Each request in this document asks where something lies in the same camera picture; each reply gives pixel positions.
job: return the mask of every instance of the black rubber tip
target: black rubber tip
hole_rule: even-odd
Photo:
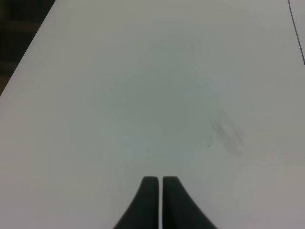
[[[188,195],[178,177],[163,178],[163,229],[216,229]]]
[[[114,229],[158,229],[159,182],[144,177],[137,194]]]

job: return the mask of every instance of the white table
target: white table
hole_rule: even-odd
[[[57,0],[0,97],[0,227],[111,229],[175,175],[219,229],[301,228],[304,98],[286,0]]]

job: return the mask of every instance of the table surface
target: table surface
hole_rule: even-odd
[[[111,229],[144,176],[300,228],[304,88],[286,0],[57,0],[0,97],[1,228]]]

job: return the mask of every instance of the black object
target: black object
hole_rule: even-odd
[[[144,177],[114,229],[158,229],[159,183]],[[178,177],[163,178],[163,229],[216,229],[188,195]]]

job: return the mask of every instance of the black wire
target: black wire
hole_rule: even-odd
[[[293,17],[293,15],[292,15],[291,6],[290,6],[290,0],[288,0],[288,4],[289,4],[289,10],[290,10],[290,14],[291,14],[292,22],[293,22],[294,27],[295,27],[295,34],[296,34],[296,37],[297,37],[297,41],[299,42],[299,46],[300,46],[300,50],[301,50],[301,54],[302,54],[302,58],[303,58],[303,62],[304,62],[304,65],[305,65],[305,58],[304,58],[304,54],[303,54],[303,50],[302,50],[302,46],[301,46],[301,42],[300,42],[300,39],[299,39],[299,35],[297,34],[297,30],[296,30],[296,26],[295,26],[295,20],[294,20],[294,17]]]

